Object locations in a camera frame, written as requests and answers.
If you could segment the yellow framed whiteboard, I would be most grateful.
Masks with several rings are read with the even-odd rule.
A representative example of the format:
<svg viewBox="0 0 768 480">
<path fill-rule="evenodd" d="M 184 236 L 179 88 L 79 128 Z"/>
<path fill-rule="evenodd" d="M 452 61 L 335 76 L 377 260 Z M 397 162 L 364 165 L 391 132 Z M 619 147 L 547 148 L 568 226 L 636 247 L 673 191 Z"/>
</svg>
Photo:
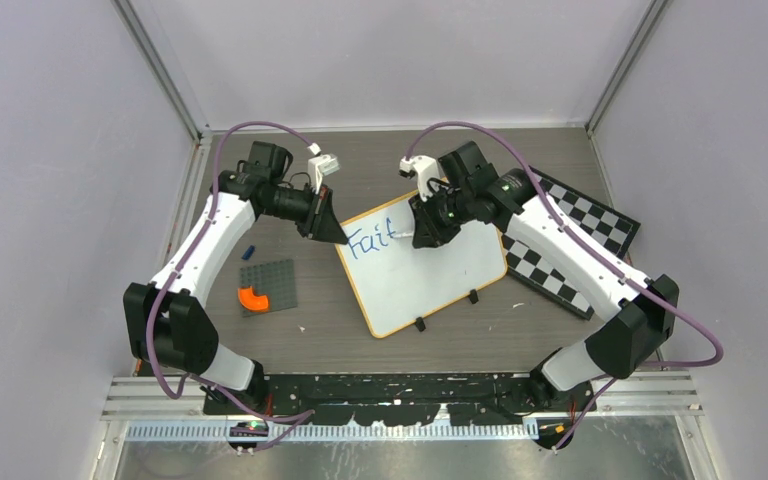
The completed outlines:
<svg viewBox="0 0 768 480">
<path fill-rule="evenodd" d="M 348 243 L 336 247 L 370 334 L 385 338 L 502 279 L 507 262 L 501 234 L 470 222 L 450 243 L 414 249 L 404 194 L 341 223 Z"/>
</svg>

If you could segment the blue marker cap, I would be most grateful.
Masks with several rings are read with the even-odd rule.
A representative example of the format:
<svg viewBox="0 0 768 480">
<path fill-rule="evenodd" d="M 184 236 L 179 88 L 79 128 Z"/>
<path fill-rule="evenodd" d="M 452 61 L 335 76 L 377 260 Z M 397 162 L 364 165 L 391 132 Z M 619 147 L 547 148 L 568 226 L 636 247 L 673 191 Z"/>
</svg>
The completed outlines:
<svg viewBox="0 0 768 480">
<path fill-rule="evenodd" d="M 247 249 L 244 251 L 244 253 L 242 254 L 242 256 L 241 256 L 241 259 L 242 259 L 242 260 L 244 260 L 244 261 L 247 261 L 247 260 L 249 260 L 249 259 L 252 257 L 252 255 L 253 255 L 254 251 L 255 251 L 255 246 L 254 246 L 254 245 L 250 245 L 250 246 L 249 246 L 249 247 L 248 247 L 248 248 L 247 248 Z"/>
</svg>

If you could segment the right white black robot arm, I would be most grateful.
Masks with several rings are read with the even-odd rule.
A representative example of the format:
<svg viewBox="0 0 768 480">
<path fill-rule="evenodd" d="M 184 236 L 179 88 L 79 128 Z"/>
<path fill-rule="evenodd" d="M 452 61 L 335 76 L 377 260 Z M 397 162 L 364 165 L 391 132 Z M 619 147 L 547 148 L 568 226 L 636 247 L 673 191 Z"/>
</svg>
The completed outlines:
<svg viewBox="0 0 768 480">
<path fill-rule="evenodd" d="M 540 187 L 533 172 L 500 175 L 478 145 L 468 141 L 448 154 L 399 162 L 416 181 L 409 200 L 416 249 L 448 244 L 463 225 L 481 222 L 536 251 L 582 293 L 604 324 L 563 347 L 529 373 L 525 389 L 544 410 L 556 410 L 580 384 L 607 375 L 625 379 L 670 336 L 678 287 L 631 267 L 572 222 Z"/>
</svg>

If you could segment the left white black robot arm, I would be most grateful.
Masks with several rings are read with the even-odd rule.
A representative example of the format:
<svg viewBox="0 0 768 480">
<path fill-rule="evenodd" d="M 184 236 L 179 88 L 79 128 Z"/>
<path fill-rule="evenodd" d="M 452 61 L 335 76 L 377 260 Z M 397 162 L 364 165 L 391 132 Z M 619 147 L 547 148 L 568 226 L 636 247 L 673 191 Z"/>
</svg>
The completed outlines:
<svg viewBox="0 0 768 480">
<path fill-rule="evenodd" d="M 324 176 L 339 162 L 311 145 L 308 182 L 295 188 L 285 181 L 292 154 L 266 142 L 252 144 L 234 171 L 219 173 L 198 226 L 176 254 L 146 284 L 133 283 L 123 296 L 132 354 L 145 362 L 221 385 L 240 412 L 258 412 L 267 398 L 259 362 L 222 345 L 204 305 L 234 246 L 263 215 L 293 222 L 314 241 L 345 245 L 347 236 L 333 210 L 333 191 Z"/>
</svg>

